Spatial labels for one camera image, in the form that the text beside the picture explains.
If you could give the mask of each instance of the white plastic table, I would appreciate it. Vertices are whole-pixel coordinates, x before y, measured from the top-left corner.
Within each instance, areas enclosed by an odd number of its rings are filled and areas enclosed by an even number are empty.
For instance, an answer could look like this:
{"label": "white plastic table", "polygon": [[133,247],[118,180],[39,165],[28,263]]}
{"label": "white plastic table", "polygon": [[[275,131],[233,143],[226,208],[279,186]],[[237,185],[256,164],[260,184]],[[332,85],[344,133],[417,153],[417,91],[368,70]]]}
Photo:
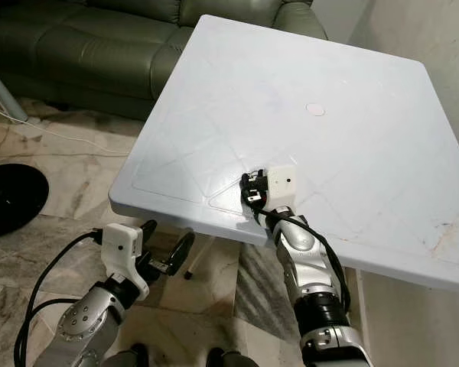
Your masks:
{"label": "white plastic table", "polygon": [[459,289],[459,146],[417,61],[203,16],[109,197],[264,245],[238,181],[276,164],[343,264]]}

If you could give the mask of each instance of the marble floor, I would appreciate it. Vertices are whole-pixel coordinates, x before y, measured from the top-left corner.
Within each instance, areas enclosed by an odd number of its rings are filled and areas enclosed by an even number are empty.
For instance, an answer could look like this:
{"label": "marble floor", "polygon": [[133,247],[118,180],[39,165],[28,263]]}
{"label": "marble floor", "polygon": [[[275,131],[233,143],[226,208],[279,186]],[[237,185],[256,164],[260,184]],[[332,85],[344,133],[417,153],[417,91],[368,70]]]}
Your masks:
{"label": "marble floor", "polygon": [[[129,151],[143,122],[85,110],[59,111],[33,99],[19,99],[29,116],[49,132],[85,138],[116,151]],[[0,237],[0,366],[12,366],[13,342],[28,295],[47,263],[72,239],[110,222],[141,224],[116,215],[107,193],[126,154],[110,153],[16,125],[0,116],[0,164],[38,168],[50,184],[39,216]],[[180,231],[161,224],[150,245],[163,254]],[[205,365],[212,346],[236,348],[260,365],[302,365],[297,325],[286,302],[282,271],[272,250],[217,239],[193,279],[182,277],[203,245],[197,235],[189,259],[174,277],[150,288],[122,326],[112,354],[139,341],[151,347],[156,365]],[[68,253],[46,278],[40,300],[79,297],[105,278],[99,246],[89,240]],[[48,307],[34,319],[28,361],[52,338],[63,305]]]}

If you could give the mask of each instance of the sofa armrest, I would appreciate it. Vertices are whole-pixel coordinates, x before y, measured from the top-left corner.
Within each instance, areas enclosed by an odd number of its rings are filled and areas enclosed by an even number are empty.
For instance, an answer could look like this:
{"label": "sofa armrest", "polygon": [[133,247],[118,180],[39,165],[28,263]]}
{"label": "sofa armrest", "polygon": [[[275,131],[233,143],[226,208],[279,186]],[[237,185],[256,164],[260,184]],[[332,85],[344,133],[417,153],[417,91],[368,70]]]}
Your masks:
{"label": "sofa armrest", "polygon": [[322,40],[328,39],[310,5],[303,2],[283,4],[278,10],[272,27],[281,31],[321,38]]}

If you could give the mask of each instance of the table leg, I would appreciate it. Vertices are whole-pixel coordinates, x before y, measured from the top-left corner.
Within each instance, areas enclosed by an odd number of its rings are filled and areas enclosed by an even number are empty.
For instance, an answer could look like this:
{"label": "table leg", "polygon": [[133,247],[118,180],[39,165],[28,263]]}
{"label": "table leg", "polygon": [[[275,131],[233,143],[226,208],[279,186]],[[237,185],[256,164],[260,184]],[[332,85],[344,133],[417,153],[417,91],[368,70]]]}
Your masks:
{"label": "table leg", "polygon": [[196,271],[197,267],[199,266],[200,262],[203,260],[206,253],[209,251],[210,247],[213,245],[214,237],[208,237],[204,246],[199,250],[199,253],[196,255],[195,259],[189,265],[189,268],[184,274],[185,279],[191,279],[192,275]]}

